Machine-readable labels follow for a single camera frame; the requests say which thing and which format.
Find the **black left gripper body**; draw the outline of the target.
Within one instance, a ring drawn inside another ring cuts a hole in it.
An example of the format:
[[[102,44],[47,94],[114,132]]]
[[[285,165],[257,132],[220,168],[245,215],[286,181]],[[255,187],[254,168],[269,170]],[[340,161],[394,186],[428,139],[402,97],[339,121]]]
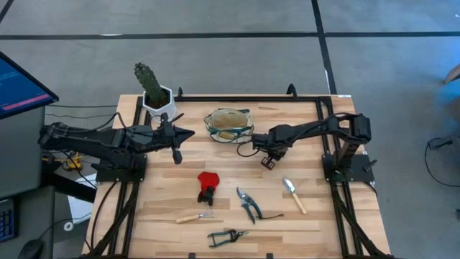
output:
[[[172,148],[178,148],[178,139],[176,137],[174,125],[169,121],[166,112],[160,115],[160,126],[155,132],[159,135],[159,142]]]

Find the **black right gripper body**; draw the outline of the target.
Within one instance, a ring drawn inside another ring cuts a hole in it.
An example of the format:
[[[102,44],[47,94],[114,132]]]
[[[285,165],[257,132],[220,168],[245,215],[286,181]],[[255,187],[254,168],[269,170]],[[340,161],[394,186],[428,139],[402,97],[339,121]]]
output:
[[[284,155],[287,151],[287,141],[290,137],[290,126],[281,124],[271,128],[268,132],[267,152]]]

